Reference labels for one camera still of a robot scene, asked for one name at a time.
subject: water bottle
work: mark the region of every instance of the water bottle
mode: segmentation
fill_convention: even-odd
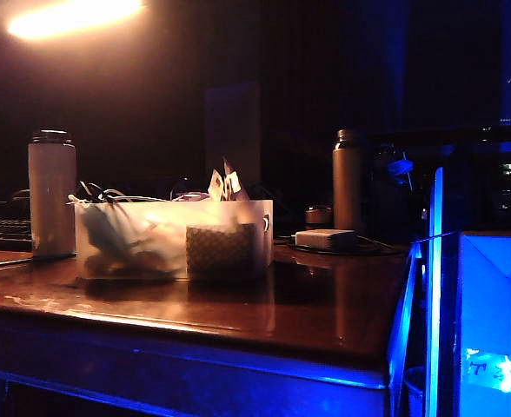
[[[333,149],[335,228],[362,232],[362,173],[366,140],[353,130],[339,130]]]
[[[76,252],[74,208],[76,148],[68,133],[39,130],[28,145],[31,240],[34,256]]]

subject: power adapter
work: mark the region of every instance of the power adapter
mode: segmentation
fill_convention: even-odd
[[[343,251],[356,246],[357,236],[354,230],[335,228],[317,228],[295,233],[295,245],[308,248]]]

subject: handle of bin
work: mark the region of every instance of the handle of bin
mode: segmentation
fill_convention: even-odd
[[[270,227],[271,227],[271,216],[269,215],[269,213],[266,213],[263,216],[263,231],[267,232]]]

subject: blue light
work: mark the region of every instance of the blue light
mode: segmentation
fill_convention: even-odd
[[[429,215],[429,235],[442,233],[443,171],[435,171]],[[437,415],[437,391],[439,374],[439,320],[441,312],[441,237],[429,241],[429,277],[427,286],[428,351],[426,358],[425,416]]]

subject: plastic storage bin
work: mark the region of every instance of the plastic storage bin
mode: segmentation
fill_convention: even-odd
[[[272,260],[273,202],[78,202],[78,274],[88,279],[234,279]]]

